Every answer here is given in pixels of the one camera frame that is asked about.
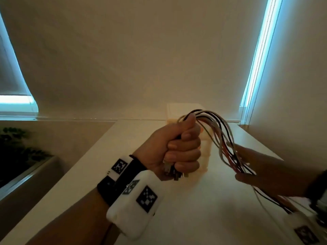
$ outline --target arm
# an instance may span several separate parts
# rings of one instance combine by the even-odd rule
[[[164,158],[177,162],[175,168],[182,173],[194,172],[199,168],[197,160],[201,155],[199,134],[195,115],[189,115],[186,121],[155,131],[133,154],[161,180],[169,179],[164,174]],[[101,244],[109,227],[106,219],[108,208],[97,189],[93,189],[44,227],[27,245]]]
[[[108,205],[96,189],[54,219],[27,245],[100,244],[108,227]]]

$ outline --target wall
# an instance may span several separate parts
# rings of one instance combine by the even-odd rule
[[[295,164],[327,167],[327,0],[283,0],[248,132]]]
[[[238,119],[267,0],[0,0],[40,116]]]
[[[26,145],[58,156],[65,172],[113,124],[114,122],[95,121],[0,121],[0,127],[17,127],[30,131],[30,139],[26,140]]]

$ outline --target forearm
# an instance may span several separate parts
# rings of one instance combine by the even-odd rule
[[[109,222],[108,205],[96,189],[53,220],[36,234],[27,245],[100,244]]]

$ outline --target fist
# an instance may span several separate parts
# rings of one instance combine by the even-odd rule
[[[199,168],[199,135],[200,126],[196,123],[195,115],[190,114],[183,122],[168,124],[156,130],[133,155],[159,179],[169,180],[171,177],[164,174],[163,160],[175,162],[176,170],[182,173],[191,173]]]

